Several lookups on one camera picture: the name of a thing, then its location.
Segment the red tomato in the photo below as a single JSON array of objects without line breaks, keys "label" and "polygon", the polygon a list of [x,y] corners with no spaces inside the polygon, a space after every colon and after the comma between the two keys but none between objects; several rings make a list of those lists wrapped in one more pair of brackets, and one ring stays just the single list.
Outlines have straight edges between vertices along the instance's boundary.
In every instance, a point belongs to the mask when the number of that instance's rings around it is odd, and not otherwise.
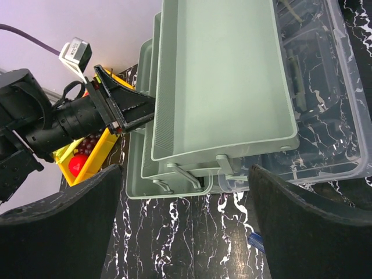
[{"label": "red tomato", "polygon": [[79,172],[83,168],[84,164],[88,160],[88,155],[85,154],[76,154],[72,157],[69,162],[69,170],[73,176],[78,176]]}]

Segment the black marble table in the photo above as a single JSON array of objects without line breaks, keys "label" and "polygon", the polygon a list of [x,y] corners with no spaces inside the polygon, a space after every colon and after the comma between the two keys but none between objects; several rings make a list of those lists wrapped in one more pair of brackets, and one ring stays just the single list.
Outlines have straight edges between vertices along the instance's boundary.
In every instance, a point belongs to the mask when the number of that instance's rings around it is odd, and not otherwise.
[{"label": "black marble table", "polygon": [[[371,111],[372,1],[340,5]],[[137,67],[121,77],[135,85]],[[128,136],[121,138],[105,164],[122,164],[125,171],[128,141]],[[372,177],[307,188],[372,210]],[[369,197],[361,199],[360,189]],[[126,196],[124,183],[101,278],[271,278],[265,256],[246,241],[257,230],[249,192],[134,201]]]}]

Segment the yellow basket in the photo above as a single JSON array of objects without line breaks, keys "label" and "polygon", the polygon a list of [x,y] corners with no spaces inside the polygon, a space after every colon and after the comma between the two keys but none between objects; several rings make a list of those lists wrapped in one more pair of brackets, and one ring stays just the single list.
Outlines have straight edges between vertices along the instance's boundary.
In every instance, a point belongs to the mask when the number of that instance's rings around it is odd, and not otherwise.
[{"label": "yellow basket", "polygon": [[[114,74],[112,75],[112,77],[118,83],[121,83],[130,89],[134,89],[133,86],[126,83],[125,81],[115,76]],[[111,149],[113,148],[117,140],[118,136],[110,134],[109,129],[106,128],[77,177],[72,175],[69,170],[69,162],[71,158],[74,156],[73,153],[71,153],[62,163],[59,163],[58,166],[61,169],[70,187],[92,177],[94,174],[99,172],[100,168],[102,167],[102,164],[106,160],[108,154],[110,153]]]}]

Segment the black cable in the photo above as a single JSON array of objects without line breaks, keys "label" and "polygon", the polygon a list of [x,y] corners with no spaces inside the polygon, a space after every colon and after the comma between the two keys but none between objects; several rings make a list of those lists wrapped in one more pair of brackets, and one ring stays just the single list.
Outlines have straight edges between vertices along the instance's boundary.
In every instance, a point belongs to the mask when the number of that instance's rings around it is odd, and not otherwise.
[{"label": "black cable", "polygon": [[84,92],[85,92],[85,84],[82,83],[81,81],[78,81],[78,80],[75,80],[71,83],[69,83],[63,90],[63,94],[62,94],[62,97],[60,98],[60,100],[58,100],[54,105],[53,105],[53,109],[57,109],[60,105],[62,105],[65,101],[66,101],[66,95],[77,85],[81,85],[81,88],[80,88],[80,91],[79,93],[77,94],[76,98],[75,99],[79,99],[81,98],[83,95],[84,95]]},{"label": "black cable", "polygon": [[22,36],[23,38],[28,39],[29,41],[37,44],[39,47],[42,47],[45,50],[47,50],[49,52],[52,52],[53,54],[59,56],[59,53],[60,53],[59,51],[57,51],[56,49],[52,48],[49,45],[46,45],[45,43],[39,41],[38,39],[34,38],[33,36],[28,35],[26,32],[23,32],[23,31],[21,31],[21,30],[19,30],[17,28],[14,28],[12,26],[9,26],[9,25],[1,24],[0,23],[0,30],[9,31],[9,32],[15,33],[15,34],[17,34],[19,36]]}]

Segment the clear plastic box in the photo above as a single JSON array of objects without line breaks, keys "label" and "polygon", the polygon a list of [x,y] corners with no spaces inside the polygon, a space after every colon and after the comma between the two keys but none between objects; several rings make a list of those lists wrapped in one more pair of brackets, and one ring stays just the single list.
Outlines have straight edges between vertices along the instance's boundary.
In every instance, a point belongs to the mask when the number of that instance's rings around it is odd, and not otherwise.
[{"label": "clear plastic box", "polygon": [[[241,158],[236,176],[259,164],[295,184],[371,175],[372,123],[344,20],[336,0],[277,2],[300,146]],[[249,189],[226,181],[224,192]]]}]

